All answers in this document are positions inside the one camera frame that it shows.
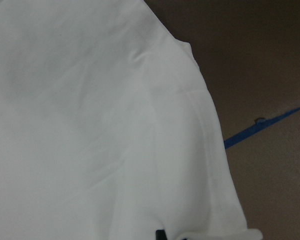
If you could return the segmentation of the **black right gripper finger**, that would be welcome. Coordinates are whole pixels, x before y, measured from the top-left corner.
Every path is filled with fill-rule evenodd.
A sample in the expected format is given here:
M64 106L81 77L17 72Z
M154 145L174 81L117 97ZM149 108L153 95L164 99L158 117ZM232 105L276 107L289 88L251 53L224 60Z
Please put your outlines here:
M166 224L162 223L155 230L155 239L156 240L167 240L166 234Z

